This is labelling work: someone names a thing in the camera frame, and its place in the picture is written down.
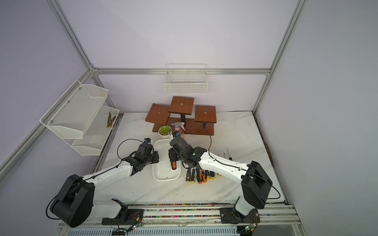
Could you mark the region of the white plastic storage box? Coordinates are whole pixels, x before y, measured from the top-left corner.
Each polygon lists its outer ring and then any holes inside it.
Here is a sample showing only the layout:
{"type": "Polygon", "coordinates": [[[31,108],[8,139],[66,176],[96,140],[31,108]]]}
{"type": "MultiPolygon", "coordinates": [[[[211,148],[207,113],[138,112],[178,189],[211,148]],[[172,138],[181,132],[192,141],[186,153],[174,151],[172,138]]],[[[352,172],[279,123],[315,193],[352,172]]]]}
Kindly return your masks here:
{"type": "Polygon", "coordinates": [[[159,182],[175,180],[181,174],[180,167],[177,167],[176,170],[172,170],[169,159],[169,150],[171,149],[169,143],[169,139],[161,139],[153,144],[154,149],[158,152],[159,162],[152,165],[152,174],[154,179],[159,182]]]}

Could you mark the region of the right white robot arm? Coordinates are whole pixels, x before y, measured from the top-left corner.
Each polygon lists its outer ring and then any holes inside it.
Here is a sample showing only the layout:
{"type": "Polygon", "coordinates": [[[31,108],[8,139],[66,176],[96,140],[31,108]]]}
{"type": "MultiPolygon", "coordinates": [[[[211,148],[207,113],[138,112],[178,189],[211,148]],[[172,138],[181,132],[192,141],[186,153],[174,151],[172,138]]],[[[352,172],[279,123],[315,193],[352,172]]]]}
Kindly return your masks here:
{"type": "Polygon", "coordinates": [[[269,197],[273,182],[255,161],[251,163],[234,162],[219,157],[202,147],[193,148],[183,138],[175,137],[170,141],[170,151],[189,168],[212,171],[239,183],[243,195],[235,204],[235,210],[246,216],[254,208],[263,209],[269,197]]]}

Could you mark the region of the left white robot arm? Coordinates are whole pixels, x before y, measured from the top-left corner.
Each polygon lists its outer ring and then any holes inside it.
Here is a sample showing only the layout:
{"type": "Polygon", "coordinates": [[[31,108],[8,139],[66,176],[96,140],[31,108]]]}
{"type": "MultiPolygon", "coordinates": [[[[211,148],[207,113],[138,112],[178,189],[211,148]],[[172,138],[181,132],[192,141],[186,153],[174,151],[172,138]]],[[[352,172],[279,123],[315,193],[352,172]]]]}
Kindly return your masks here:
{"type": "Polygon", "coordinates": [[[91,215],[96,194],[121,179],[141,172],[147,165],[158,162],[158,151],[151,143],[142,142],[136,151],[120,159],[112,167],[83,177],[71,175],[48,204],[46,216],[49,219],[62,220],[75,228],[91,215]]]}

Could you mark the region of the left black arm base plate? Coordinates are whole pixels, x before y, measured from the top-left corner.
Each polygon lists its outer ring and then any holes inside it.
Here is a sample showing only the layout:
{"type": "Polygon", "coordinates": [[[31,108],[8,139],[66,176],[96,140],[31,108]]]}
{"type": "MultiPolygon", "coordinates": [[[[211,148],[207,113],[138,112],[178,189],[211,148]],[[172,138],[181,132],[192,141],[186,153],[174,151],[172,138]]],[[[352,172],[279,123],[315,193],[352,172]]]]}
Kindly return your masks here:
{"type": "Polygon", "coordinates": [[[113,218],[103,218],[102,225],[131,225],[135,226],[142,221],[143,209],[131,209],[118,199],[112,199],[113,203],[121,207],[117,215],[113,218]]]}

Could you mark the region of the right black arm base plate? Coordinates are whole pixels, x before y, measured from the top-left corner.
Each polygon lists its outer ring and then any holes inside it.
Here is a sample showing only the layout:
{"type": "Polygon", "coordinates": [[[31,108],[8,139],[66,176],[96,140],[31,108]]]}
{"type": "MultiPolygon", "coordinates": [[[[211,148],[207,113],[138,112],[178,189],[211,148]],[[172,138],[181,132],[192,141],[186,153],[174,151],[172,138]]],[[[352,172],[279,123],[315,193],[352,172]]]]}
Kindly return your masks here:
{"type": "Polygon", "coordinates": [[[222,207],[219,211],[222,224],[257,224],[260,222],[257,209],[249,204],[244,197],[239,197],[233,207],[222,207]]]}

